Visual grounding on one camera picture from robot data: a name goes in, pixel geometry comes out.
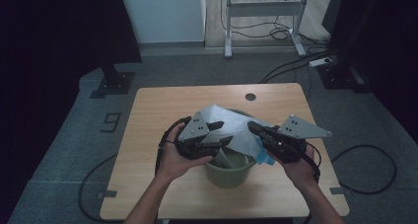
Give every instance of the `black curtain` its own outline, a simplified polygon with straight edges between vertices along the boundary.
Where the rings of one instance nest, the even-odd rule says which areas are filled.
[[[0,0],[0,223],[77,97],[80,78],[141,62],[122,0]]]
[[[372,91],[418,143],[418,5],[379,0],[359,42],[359,70]]]

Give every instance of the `metal rack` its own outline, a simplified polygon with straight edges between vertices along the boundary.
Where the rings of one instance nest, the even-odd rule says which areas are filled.
[[[295,16],[296,22],[293,29],[289,30],[293,44],[300,56],[306,55],[304,47],[298,36],[299,26],[304,16],[307,0],[277,1],[263,3],[233,3],[227,0],[227,29],[225,32],[225,57],[233,56],[231,38],[231,18],[233,17],[258,17],[258,16]]]

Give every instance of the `human hand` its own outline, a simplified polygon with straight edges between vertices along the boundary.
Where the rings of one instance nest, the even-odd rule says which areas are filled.
[[[201,166],[213,159],[213,157],[207,156],[195,160],[188,160],[178,154],[172,142],[175,142],[178,133],[183,127],[184,123],[181,123],[169,133],[167,137],[169,142],[165,144],[160,169],[157,172],[157,176],[164,178],[168,183],[184,175],[190,168]]]
[[[314,159],[314,149],[311,146],[307,146],[306,154],[311,159]],[[301,190],[306,186],[316,184],[316,181],[314,180],[314,170],[304,159],[301,159],[296,163],[284,164],[273,154],[269,153],[269,155],[282,165],[287,177],[293,182],[293,185],[297,189]]]

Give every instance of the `black cable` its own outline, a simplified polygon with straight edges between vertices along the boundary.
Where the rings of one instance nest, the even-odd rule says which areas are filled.
[[[310,71],[310,67],[307,67],[307,71],[308,71],[308,79],[310,81],[310,86],[308,88],[308,94],[307,94],[307,99],[310,98],[311,96],[311,89],[313,87],[313,83],[312,83],[312,79],[311,79],[311,71]]]
[[[298,75],[298,71],[296,71],[295,66],[292,64],[292,69],[293,69],[293,80],[292,83],[296,83],[296,76]]]
[[[368,195],[372,195],[372,194],[378,194],[378,193],[381,193],[381,192],[383,192],[383,191],[385,191],[385,190],[387,190],[392,184],[393,184],[393,181],[394,181],[394,179],[396,178],[396,175],[397,175],[397,168],[396,168],[396,163],[394,162],[394,160],[393,160],[393,158],[392,157],[390,157],[382,148],[379,148],[379,147],[377,147],[377,146],[373,146],[373,145],[369,145],[369,144],[362,144],[362,145],[357,145],[357,146],[354,146],[354,147],[351,147],[351,148],[349,148],[349,149],[346,149],[346,150],[344,150],[344,151],[342,151],[340,154],[338,154],[335,158],[333,158],[332,160],[331,160],[331,162],[333,163],[333,162],[335,162],[336,160],[338,160],[342,155],[344,155],[344,154],[346,154],[347,152],[349,152],[349,151],[352,151],[352,150],[354,150],[354,149],[358,149],[358,148],[364,148],[364,147],[368,147],[368,148],[373,148],[373,149],[376,149],[376,150],[378,150],[378,151],[380,151],[380,152],[382,152],[385,156],[387,156],[388,157],[388,159],[390,160],[390,162],[392,163],[392,165],[393,165],[393,175],[391,176],[391,178],[390,178],[390,180],[389,180],[389,182],[386,184],[386,185],[384,185],[383,187],[381,187],[381,188],[379,188],[378,190],[375,190],[375,191],[363,191],[363,190],[359,190],[359,189],[355,189],[355,188],[352,188],[352,187],[349,187],[349,186],[347,186],[347,185],[345,185],[345,184],[343,184],[342,182],[340,182],[340,184],[341,184],[341,186],[342,187],[345,187],[345,188],[348,188],[348,189],[350,189],[350,190],[352,190],[352,191],[354,191],[354,192],[357,192],[357,193],[360,193],[360,194],[368,194]]]
[[[281,75],[281,74],[284,74],[284,73],[286,73],[286,72],[289,72],[289,71],[292,71],[292,70],[296,70],[296,69],[299,69],[299,68],[305,67],[305,66],[307,66],[307,65],[308,65],[308,64],[307,64],[307,63],[305,63],[305,64],[300,65],[300,66],[298,66],[298,67],[292,67],[292,68],[290,68],[290,69],[286,69],[286,70],[283,70],[283,71],[281,71],[281,72],[278,72],[278,73],[274,74],[273,76],[271,76],[271,77],[267,78],[266,80],[264,80],[264,82],[263,82],[263,83],[267,83],[267,82],[268,82],[268,81],[270,81],[271,79],[273,79],[273,78],[275,78],[275,77],[277,77],[277,76],[279,76],[279,75]]]
[[[226,28],[225,28],[225,25],[224,25],[224,20],[223,20],[223,18],[222,18],[222,14],[223,14],[223,0],[221,0],[221,25],[222,25],[222,28],[224,29],[224,30],[226,30]],[[249,38],[264,38],[264,37],[272,37],[273,39],[277,39],[277,40],[284,40],[284,39],[287,39],[287,38],[289,38],[290,37],[290,34],[289,34],[289,32],[288,32],[288,30],[290,29],[289,27],[287,27],[287,26],[284,26],[284,25],[281,25],[281,24],[277,24],[277,20],[278,20],[278,17],[276,18],[276,21],[274,22],[274,23],[270,23],[270,22],[266,22],[266,23],[261,23],[261,24],[256,24],[256,25],[251,25],[251,26],[244,26],[244,27],[236,27],[236,26],[233,26],[233,25],[231,25],[231,28],[232,29],[249,29],[249,28],[255,28],[255,27],[258,27],[258,26],[262,26],[262,25],[274,25],[274,29],[272,29],[271,31],[270,31],[270,34],[268,34],[268,35],[263,35],[263,36],[249,36],[249,35],[246,35],[246,34],[243,34],[243,33],[240,33],[240,32],[237,32],[237,31],[231,31],[231,34],[238,34],[238,35],[241,35],[241,36],[244,36],[244,37],[249,37]],[[275,35],[276,34],[284,34],[285,36],[284,37],[276,37]],[[301,33],[298,33],[298,35],[301,37],[301,39],[302,40],[304,40],[304,41],[308,41],[308,42],[311,42],[311,43],[313,43],[313,44],[318,44],[318,45],[328,45],[328,41],[327,40],[322,40],[322,39],[313,39],[313,38],[310,38],[310,37],[307,37],[307,36],[305,36],[305,35],[302,35]]]
[[[321,51],[321,52],[326,52],[326,51],[327,51],[327,49],[328,49],[328,47],[323,46],[323,45],[315,45],[315,46],[310,46],[310,47],[308,47],[308,53],[309,53],[309,54],[313,54],[313,53],[311,52],[311,49],[313,49],[313,48],[322,48],[322,49],[325,49],[325,51]]]
[[[161,162],[161,158],[163,157],[164,147],[166,145],[166,142],[170,142],[170,141],[167,140],[167,137],[169,137],[170,132],[176,126],[178,126],[181,123],[188,124],[190,122],[190,120],[191,120],[191,116],[183,117],[183,118],[179,119],[178,121],[176,121],[175,123],[173,123],[172,126],[170,126],[170,128],[167,129],[166,132],[164,132],[163,137],[161,138],[160,143],[158,145],[157,159],[156,159],[156,166],[155,166],[154,175],[156,175],[158,170],[160,169],[160,162]]]
[[[318,157],[317,166],[319,167],[320,164],[322,163],[322,156],[320,156],[319,150],[317,150],[317,148],[315,146],[313,146],[312,144],[310,144],[309,142],[307,142],[307,144],[310,145],[314,149],[314,151],[316,152],[317,157]]]
[[[322,52],[318,52],[318,53],[314,53],[314,54],[311,54],[311,55],[309,55],[309,56],[306,56],[306,57],[304,57],[304,58],[299,58],[299,59],[296,59],[296,60],[293,60],[293,61],[290,61],[290,62],[287,62],[287,63],[285,63],[285,64],[282,64],[282,65],[280,65],[280,66],[277,66],[276,68],[274,68],[274,69],[272,69],[270,72],[268,72],[265,76],[264,76],[264,78],[263,79],[261,79],[261,81],[259,81],[258,82],[258,84],[262,84],[262,83],[265,83],[266,81],[266,79],[268,78],[268,76],[270,76],[274,71],[276,71],[276,70],[278,70],[278,69],[281,69],[281,68],[283,68],[283,67],[285,67],[285,66],[288,66],[288,65],[290,65],[290,64],[293,64],[293,63],[298,63],[298,62],[301,62],[302,60],[305,60],[305,59],[307,59],[307,58],[309,58],[309,57],[311,57],[311,56],[317,56],[318,58],[321,58],[321,57],[324,57],[324,56],[326,56],[328,54],[328,50],[325,50],[325,51],[322,51]]]
[[[86,216],[86,217],[88,217],[88,218],[90,218],[90,219],[92,219],[92,220],[94,220],[94,221],[99,221],[99,222],[106,222],[106,223],[120,223],[121,221],[114,221],[114,220],[104,220],[104,219],[101,219],[101,218],[96,218],[96,217],[94,217],[94,216],[92,216],[92,215],[90,215],[85,209],[84,209],[84,207],[83,207],[83,203],[82,203],[82,201],[81,201],[81,197],[82,197],[82,192],[83,192],[83,187],[84,187],[84,183],[86,182],[86,180],[87,180],[87,178],[97,169],[97,168],[99,168],[101,165],[103,165],[104,163],[106,163],[107,161],[109,161],[110,159],[112,159],[112,158],[114,158],[114,157],[116,157],[117,156],[117,153],[116,154],[113,154],[113,155],[111,155],[110,157],[108,157],[108,158],[106,158],[104,161],[102,161],[102,162],[100,162],[98,165],[96,165],[93,169],[91,169],[90,171],[89,171],[89,173],[83,178],[83,181],[81,182],[81,185],[80,185],[80,188],[79,188],[79,193],[78,193],[78,204],[79,204],[79,208],[80,208],[80,210],[83,212],[83,214]]]

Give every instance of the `wooden table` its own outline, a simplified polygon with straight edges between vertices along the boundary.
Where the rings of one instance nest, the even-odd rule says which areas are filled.
[[[254,101],[245,98],[255,94]],[[124,219],[154,177],[157,147],[173,122],[193,115],[209,105],[236,109],[282,124],[290,114],[314,123],[298,84],[228,85],[171,88],[143,88],[136,99],[120,145],[101,209],[103,219]],[[343,194],[331,194],[339,187],[321,139],[310,139],[322,155],[319,186],[342,216],[349,207]],[[206,178],[203,167],[190,169],[167,191],[159,218],[263,218],[307,216],[308,207],[279,164],[255,165],[246,181],[235,188],[220,188]]]

